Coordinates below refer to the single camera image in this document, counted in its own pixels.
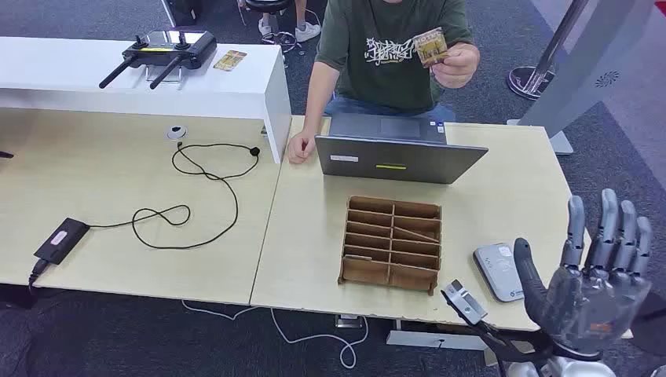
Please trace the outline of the person's left hand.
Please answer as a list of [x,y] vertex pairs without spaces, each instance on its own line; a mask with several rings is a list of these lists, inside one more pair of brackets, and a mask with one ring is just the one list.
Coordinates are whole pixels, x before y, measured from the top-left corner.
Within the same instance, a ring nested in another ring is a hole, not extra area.
[[458,42],[447,53],[447,57],[441,63],[431,66],[430,71],[444,88],[462,88],[478,69],[480,52],[474,45]]

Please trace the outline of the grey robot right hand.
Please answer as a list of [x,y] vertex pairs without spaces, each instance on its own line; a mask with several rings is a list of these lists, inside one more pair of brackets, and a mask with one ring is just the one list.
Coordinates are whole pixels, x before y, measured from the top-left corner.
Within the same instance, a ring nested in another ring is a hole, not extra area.
[[582,199],[569,198],[567,237],[549,284],[536,270],[529,242],[517,238],[513,247],[529,318],[557,347],[589,357],[629,329],[652,286],[645,276],[650,220],[611,188],[601,191],[600,204],[597,232],[587,246]]

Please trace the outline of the person's right hand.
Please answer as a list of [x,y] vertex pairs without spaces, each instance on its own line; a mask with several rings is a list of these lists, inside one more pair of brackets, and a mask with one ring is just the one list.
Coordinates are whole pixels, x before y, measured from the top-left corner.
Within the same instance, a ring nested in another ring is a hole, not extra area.
[[315,135],[315,132],[301,131],[289,140],[287,158],[290,163],[303,163],[309,158],[316,147]]

